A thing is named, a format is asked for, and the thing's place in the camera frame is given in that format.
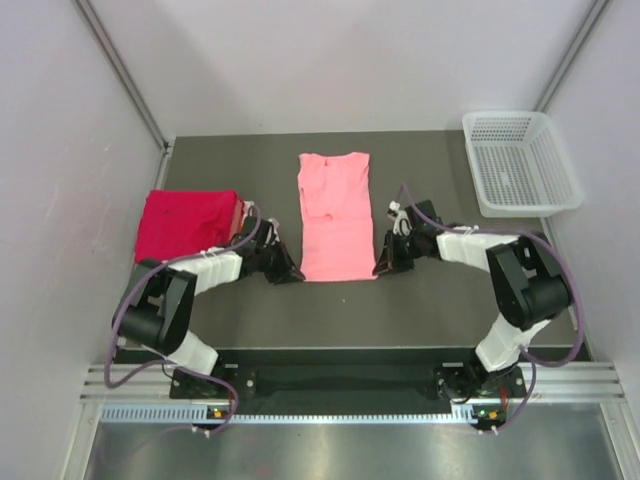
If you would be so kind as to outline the light pink t-shirt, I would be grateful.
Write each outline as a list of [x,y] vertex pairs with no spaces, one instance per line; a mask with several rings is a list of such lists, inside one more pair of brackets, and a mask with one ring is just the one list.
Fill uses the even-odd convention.
[[308,282],[368,281],[376,276],[367,153],[299,155],[301,271]]

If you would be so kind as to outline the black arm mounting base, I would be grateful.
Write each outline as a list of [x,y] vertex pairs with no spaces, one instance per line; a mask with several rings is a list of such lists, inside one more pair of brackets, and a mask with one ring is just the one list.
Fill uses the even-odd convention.
[[236,348],[222,350],[211,374],[236,389],[243,412],[419,411],[523,397],[520,368],[483,374],[471,357],[469,347]]

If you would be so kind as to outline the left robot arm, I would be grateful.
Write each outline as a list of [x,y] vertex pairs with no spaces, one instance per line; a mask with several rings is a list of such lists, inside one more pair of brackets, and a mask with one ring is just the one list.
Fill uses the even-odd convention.
[[111,377],[111,362],[104,367],[104,383],[119,388],[151,366],[170,365],[192,378],[205,396],[224,389],[236,391],[225,370],[216,366],[218,351],[190,330],[195,297],[221,285],[236,283],[255,273],[272,285],[301,283],[305,275],[288,253],[273,219],[250,216],[231,240],[195,254],[171,260],[142,260],[112,320],[112,339],[131,340],[158,355],[119,380]]

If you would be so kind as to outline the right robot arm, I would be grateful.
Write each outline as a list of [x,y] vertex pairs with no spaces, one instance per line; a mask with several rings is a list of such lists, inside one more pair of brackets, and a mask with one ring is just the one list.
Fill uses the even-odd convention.
[[405,208],[393,201],[388,216],[393,227],[385,234],[375,276],[410,271],[421,258],[460,263],[489,274],[499,315],[461,372],[443,382],[443,393],[465,400],[492,394],[521,351],[573,303],[558,260],[524,235],[442,225],[429,200]]

